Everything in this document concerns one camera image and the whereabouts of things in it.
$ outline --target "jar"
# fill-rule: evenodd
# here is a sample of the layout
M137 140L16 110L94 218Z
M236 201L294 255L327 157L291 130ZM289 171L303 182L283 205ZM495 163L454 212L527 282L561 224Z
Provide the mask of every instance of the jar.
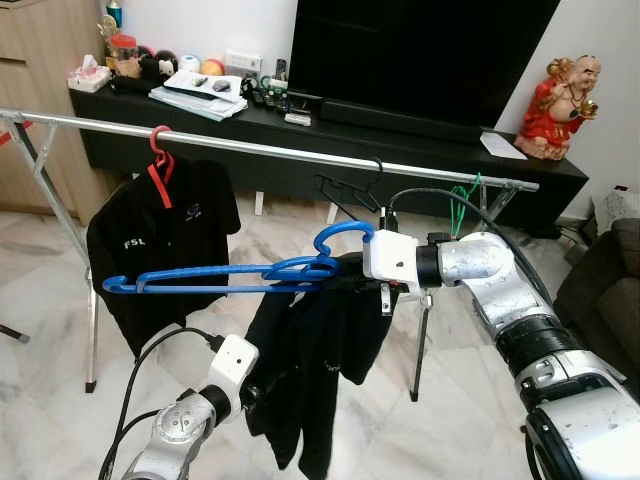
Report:
M138 45L136 38L123 33L111 36L111 55L115 61L116 75L140 78Z

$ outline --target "clothes hanger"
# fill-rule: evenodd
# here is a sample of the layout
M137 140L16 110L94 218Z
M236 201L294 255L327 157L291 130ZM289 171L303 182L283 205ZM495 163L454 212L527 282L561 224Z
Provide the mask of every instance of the clothes hanger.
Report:
M221 265L147 272L139 275L136 283L130 285L127 284L127 277L120 275L107 278L102 283L102 287L107 292L119 294L310 292L320 290L320 286L309 284L334 277L340 269L339 262L329 256L331 249L324 242L333 235L347 231L364 232L362 237L364 243L368 243L375 234L375 228L368 222L341 222L325 228L315 237L313 246L319 252L316 256L293 257L271 265ZM264 280L303 283L304 285L150 285L151 282L160 280L242 273L260 273Z
M340 210L349 215L352 219L358 220L355 215L353 215L347 208L342 205L340 200L337 200L329 191L328 186L335 188L339 193L343 190L347 191L351 194L354 200L356 200L360 205L369 210L371 213L376 213L380 210L380 204L375 199L375 197L371 194L371 188L375 185L380 177L382 177L383 167L382 162L377 157L372 157L371 161L376 162L378 165L378 174L376 177L369 181L365 187L360 187L358 185L354 185L351 183L343 182L342 180L337 180L333 177L329 177L327 175L316 174L315 175L315 187L327 200L333 202Z
M169 178L171 177L171 173L173 173L173 166L175 162L173 160L173 156L169 152L167 152L166 150L162 150L156 144L158 133L167 131L171 131L171 128L166 125L158 125L151 132L149 142L151 143L151 150L156 153L156 158L153 163L147 167L147 171L149 172L149 175L151 175L151 179L153 180L153 183L155 184L158 193L162 198L162 204L164 205L164 208L171 208L171 198L169 198L169 193L167 192L165 185L167 185L167 183L169 182ZM163 167L164 165L166 165L164 177L160 178L158 169Z

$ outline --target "blue hanger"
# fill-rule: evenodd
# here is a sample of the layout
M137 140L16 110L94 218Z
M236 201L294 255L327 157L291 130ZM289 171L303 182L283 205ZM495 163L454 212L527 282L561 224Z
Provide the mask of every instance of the blue hanger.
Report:
M324 242L333 235L351 230L364 232L362 237L364 243L368 243L375 234L373 225L368 222L342 222L325 228L316 236L313 240L313 246L320 253L315 257L294 257L272 265L222 265L147 272L138 276L135 285L127 285L127 277L120 275L107 278L102 283L102 288L107 292L120 294L310 292L320 290L321 287L318 285L149 285L149 282L240 273L260 273L264 280L290 283L321 282L335 276L340 267L338 261L329 256L331 249Z

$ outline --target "gray couch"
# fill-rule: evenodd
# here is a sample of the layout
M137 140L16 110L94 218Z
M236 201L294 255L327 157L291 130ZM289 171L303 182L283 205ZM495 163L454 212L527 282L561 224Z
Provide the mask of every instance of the gray couch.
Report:
M569 273L553 306L640 399L639 277L640 219L616 220Z

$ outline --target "white wall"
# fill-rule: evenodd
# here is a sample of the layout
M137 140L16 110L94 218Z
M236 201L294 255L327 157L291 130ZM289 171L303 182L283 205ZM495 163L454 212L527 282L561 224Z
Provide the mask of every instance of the white wall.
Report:
M562 0L496 129L515 133L545 67L558 57L595 55L602 63L591 93L600 110L571 140L567 157L590 180L564 212L586 218L591 196L616 185L640 188L639 0Z
M105 0L98 1L104 8ZM591 195L617 184L639 190L639 5L640 0L562 0L496 125L517 131L551 59L600 58L602 73L591 95L600 112L582 126L568 155L591 179L566 216L586 217ZM124 30L141 44L177 55L222 59L226 48L260 53L263 73L272 73L277 58L290 59L296 6L296 0L124 0Z
M106 0L98 0L102 11ZM123 31L141 45L224 61L227 48L262 55L263 74L291 56L297 0L123 0Z

